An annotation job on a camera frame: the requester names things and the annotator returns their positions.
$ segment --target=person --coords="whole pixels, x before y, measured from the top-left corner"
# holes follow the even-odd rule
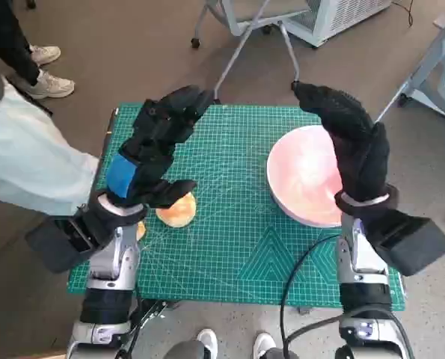
[[[73,215],[88,201],[98,162],[72,148],[49,115],[0,75],[0,201]]]
[[[61,50],[56,46],[30,45],[14,15],[12,1],[0,0],[0,59],[16,71],[18,88],[34,99],[70,95],[75,88],[73,81],[40,69],[60,56]]]
[[[173,346],[164,359],[217,359],[218,344],[212,329],[203,329],[196,340],[188,340]],[[289,352],[290,359],[298,359],[293,352]],[[252,350],[253,359],[284,359],[282,349],[275,345],[270,334],[261,333],[257,336]]]

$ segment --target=air conditioner unit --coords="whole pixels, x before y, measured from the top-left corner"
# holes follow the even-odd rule
[[[390,6],[391,0],[307,0],[311,11],[286,22],[287,31],[321,46],[330,37]]]

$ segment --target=shoe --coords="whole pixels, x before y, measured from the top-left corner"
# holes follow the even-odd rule
[[[261,333],[257,336],[254,343],[253,359],[260,359],[269,349],[275,348],[274,338],[267,333]]]
[[[74,86],[74,81],[60,79],[45,71],[40,71],[35,86],[20,81],[18,87],[33,99],[45,99],[47,97],[60,99],[61,97],[66,97],[72,94]]]
[[[29,46],[31,50],[31,58],[38,65],[46,65],[56,61],[61,56],[61,49],[57,46]]]
[[[202,342],[204,346],[210,351],[210,359],[217,358],[217,337],[212,329],[203,329],[198,335],[197,340]]]

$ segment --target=triangle pattern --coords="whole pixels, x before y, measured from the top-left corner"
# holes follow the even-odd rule
[[[294,265],[295,260],[292,255],[274,229],[270,227],[264,232],[251,257],[242,267],[239,279],[285,283]]]

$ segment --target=floor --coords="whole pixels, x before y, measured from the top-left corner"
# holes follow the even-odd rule
[[[180,85],[210,87],[237,42],[215,20],[203,26],[202,46],[189,40],[200,0],[175,8],[159,1],[38,1],[38,10],[17,13],[29,39],[58,44],[64,54],[52,73],[77,83],[67,99],[46,101],[54,121],[76,148],[98,155],[113,107],[122,101],[159,98]],[[348,91],[376,116],[415,68],[436,36],[435,17],[445,0],[416,0],[414,26],[392,6],[314,51],[293,40],[301,80]],[[296,105],[289,91],[292,68],[277,32],[255,34],[221,89],[225,103]],[[384,119],[392,154],[390,181],[401,191],[401,208],[433,217],[445,230],[445,119],[421,105],[393,108]],[[49,274],[21,240],[40,216],[0,204],[0,358],[63,349],[78,315],[80,298],[65,293],[66,275]],[[399,316],[418,358],[445,358],[445,257],[407,279],[407,310]],[[288,328],[333,314],[288,309]],[[258,331],[278,343],[277,307],[184,302],[151,322],[135,358],[161,358],[176,342],[209,326],[218,333],[220,358],[249,358]],[[331,326],[292,345],[303,358],[332,358],[341,344]]]

